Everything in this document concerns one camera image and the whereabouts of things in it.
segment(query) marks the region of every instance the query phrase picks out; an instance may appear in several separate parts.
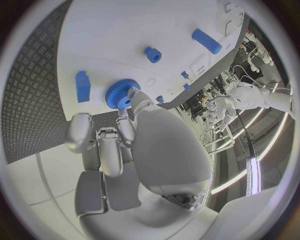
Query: textured metal floor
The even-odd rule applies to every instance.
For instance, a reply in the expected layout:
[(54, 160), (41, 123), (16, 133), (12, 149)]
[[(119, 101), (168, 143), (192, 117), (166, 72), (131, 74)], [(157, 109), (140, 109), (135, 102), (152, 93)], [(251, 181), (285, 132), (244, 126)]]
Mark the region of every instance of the textured metal floor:
[[(56, 53), (61, 26), (71, 2), (63, 3), (38, 25), (12, 66), (2, 105), (2, 136), (8, 163), (64, 143), (68, 122), (58, 89)], [(234, 50), (195, 81), (190, 91), (161, 106), (166, 109), (179, 106), (228, 68), (249, 21), (245, 15)], [(97, 128), (114, 126), (117, 117), (116, 111), (95, 115), (95, 125)]]

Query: wire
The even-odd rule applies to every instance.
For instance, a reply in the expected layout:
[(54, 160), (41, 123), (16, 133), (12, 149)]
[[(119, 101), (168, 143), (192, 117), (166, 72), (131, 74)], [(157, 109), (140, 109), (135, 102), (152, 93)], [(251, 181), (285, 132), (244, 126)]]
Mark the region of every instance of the wire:
[(291, 89), (285, 88), (285, 87), (265, 87), (265, 86), (262, 86), (262, 85), (260, 85), (257, 81), (255, 81), (252, 77), (250, 77), (249, 74), (246, 72), (246, 70), (245, 70), (241, 65), (235, 65), (235, 66), (233, 67), (232, 70), (234, 71), (236, 67), (242, 68), (243, 71), (244, 71), (244, 73), (246, 74), (246, 75), (243, 75), (243, 76), (240, 78), (240, 80), (242, 80), (243, 77), (247, 77), (247, 78), (249, 78), (250, 80), (252, 80), (252, 81), (255, 82), (257, 85), (259, 85), (260, 87), (262, 87), (262, 88), (264, 88), (264, 89), (284, 89), (284, 90), (289, 90), (289, 91), (291, 90)]

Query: cable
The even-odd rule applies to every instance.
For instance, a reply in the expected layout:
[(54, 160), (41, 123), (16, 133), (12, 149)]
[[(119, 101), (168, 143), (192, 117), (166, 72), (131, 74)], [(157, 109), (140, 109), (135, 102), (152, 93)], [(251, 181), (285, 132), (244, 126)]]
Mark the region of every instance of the cable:
[(265, 86), (262, 86), (262, 85), (260, 85), (257, 81), (255, 81), (252, 77), (250, 77), (249, 74), (246, 72), (246, 70), (245, 70), (241, 65), (235, 65), (235, 66), (233, 67), (232, 70), (234, 71), (236, 67), (242, 68), (243, 71), (244, 71), (244, 73), (246, 74), (246, 75), (243, 75), (243, 76), (240, 78), (240, 80), (242, 80), (243, 77), (247, 77), (247, 78), (249, 78), (250, 80), (252, 80), (252, 81), (255, 82), (257, 85), (259, 85), (260, 87), (262, 87), (262, 88), (264, 88), (264, 89), (284, 89), (284, 90), (289, 90), (289, 91), (291, 90), (291, 89), (285, 88), (285, 87), (265, 87)]

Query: blue plastic part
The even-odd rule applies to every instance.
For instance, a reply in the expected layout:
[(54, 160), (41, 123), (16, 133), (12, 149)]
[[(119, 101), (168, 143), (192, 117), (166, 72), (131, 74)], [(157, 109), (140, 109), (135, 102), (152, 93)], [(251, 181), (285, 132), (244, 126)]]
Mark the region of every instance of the blue plastic part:
[(90, 100), (91, 83), (85, 71), (80, 71), (76, 74), (76, 90), (78, 103)]
[(147, 47), (145, 53), (147, 54), (147, 58), (153, 64), (157, 63), (162, 58), (161, 52), (155, 48)]
[(162, 95), (159, 95), (159, 96), (156, 98), (156, 101), (158, 101), (160, 104), (162, 104), (162, 103), (165, 102), (165, 100), (164, 100), (164, 98), (163, 98)]
[(122, 79), (111, 85), (105, 94), (105, 101), (107, 105), (111, 109), (129, 108), (131, 106), (131, 102), (127, 93), (131, 87), (141, 90), (140, 85), (130, 78)]
[(222, 46), (216, 40), (200, 29), (196, 29), (191, 37), (206, 47), (212, 54), (217, 54), (222, 49)]
[(183, 87), (184, 87), (184, 89), (187, 90), (187, 91), (191, 90), (190, 85), (188, 85), (187, 83), (186, 83), (185, 85), (183, 85)]
[(181, 75), (185, 78), (185, 79), (189, 79), (189, 75), (186, 73), (186, 71), (183, 71), (181, 73)]

